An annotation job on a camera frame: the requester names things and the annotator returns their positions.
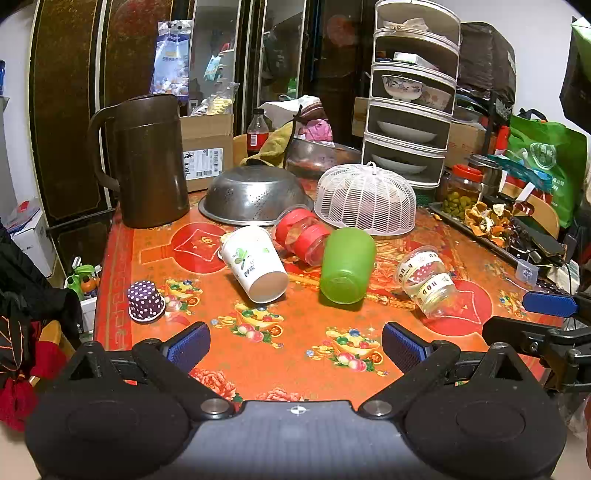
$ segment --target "dried orange peel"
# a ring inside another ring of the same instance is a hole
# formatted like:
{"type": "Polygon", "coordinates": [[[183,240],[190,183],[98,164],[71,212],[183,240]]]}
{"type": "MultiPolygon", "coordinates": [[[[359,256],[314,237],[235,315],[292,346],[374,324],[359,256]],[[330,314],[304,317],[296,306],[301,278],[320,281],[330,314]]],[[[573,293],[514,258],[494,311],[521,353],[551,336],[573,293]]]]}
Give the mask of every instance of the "dried orange peel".
{"type": "Polygon", "coordinates": [[[498,247],[504,248],[506,240],[503,237],[508,232],[511,213],[505,205],[493,205],[489,209],[484,202],[477,202],[472,208],[464,212],[464,224],[474,235],[486,236],[498,247]]]}

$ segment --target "green plastic cup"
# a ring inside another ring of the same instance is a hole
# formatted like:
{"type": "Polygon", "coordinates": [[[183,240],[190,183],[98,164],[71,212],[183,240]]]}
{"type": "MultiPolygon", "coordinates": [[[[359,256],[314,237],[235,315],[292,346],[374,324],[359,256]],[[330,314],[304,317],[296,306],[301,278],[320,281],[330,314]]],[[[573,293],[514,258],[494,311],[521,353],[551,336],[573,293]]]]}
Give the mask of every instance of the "green plastic cup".
{"type": "Polygon", "coordinates": [[[326,241],[320,289],[335,303],[348,305],[361,300],[374,270],[375,242],[358,228],[341,228],[326,241]]]}

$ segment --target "pitcher handle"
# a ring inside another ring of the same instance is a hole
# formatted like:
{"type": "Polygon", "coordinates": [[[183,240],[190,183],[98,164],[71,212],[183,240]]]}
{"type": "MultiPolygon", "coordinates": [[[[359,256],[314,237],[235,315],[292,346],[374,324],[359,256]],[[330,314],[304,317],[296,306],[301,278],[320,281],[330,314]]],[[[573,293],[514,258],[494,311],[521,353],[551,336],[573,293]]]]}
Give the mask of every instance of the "pitcher handle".
{"type": "Polygon", "coordinates": [[[109,119],[115,117],[115,109],[117,105],[109,106],[107,108],[103,108],[96,112],[92,118],[90,119],[90,124],[88,126],[88,132],[86,133],[86,148],[88,150],[88,154],[92,159],[92,162],[95,166],[95,176],[99,183],[103,186],[108,188],[109,190],[113,190],[115,192],[119,191],[119,182],[112,177],[109,177],[104,171],[103,167],[100,164],[100,147],[99,147],[99,129],[105,124],[105,122],[109,119]]]}

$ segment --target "blue gripper pad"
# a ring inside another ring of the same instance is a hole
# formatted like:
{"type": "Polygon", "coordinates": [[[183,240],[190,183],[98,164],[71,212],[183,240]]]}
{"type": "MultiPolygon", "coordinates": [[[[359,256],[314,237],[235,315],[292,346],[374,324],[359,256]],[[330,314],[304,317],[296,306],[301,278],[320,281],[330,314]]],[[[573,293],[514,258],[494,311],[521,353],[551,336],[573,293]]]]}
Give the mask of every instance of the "blue gripper pad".
{"type": "Polygon", "coordinates": [[[388,322],[382,331],[384,353],[405,374],[433,353],[433,347],[396,322],[388,322]]]}
{"type": "Polygon", "coordinates": [[[169,347],[166,358],[188,374],[209,352],[210,342],[211,333],[203,324],[169,347]]]}
{"type": "Polygon", "coordinates": [[[579,307],[570,295],[553,295],[529,291],[523,297],[523,307],[528,312],[569,318],[577,313],[579,307]]]}

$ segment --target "stainless steel colander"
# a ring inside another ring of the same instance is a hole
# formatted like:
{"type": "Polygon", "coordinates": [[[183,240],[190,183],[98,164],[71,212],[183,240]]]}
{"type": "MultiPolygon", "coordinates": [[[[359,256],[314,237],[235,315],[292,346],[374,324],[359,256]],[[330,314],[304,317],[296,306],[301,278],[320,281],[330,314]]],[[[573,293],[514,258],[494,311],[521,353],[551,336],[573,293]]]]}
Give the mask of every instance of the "stainless steel colander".
{"type": "Polygon", "coordinates": [[[228,225],[269,226],[286,208],[297,204],[314,206],[293,173],[256,165],[218,175],[199,202],[199,211],[228,225]]]}

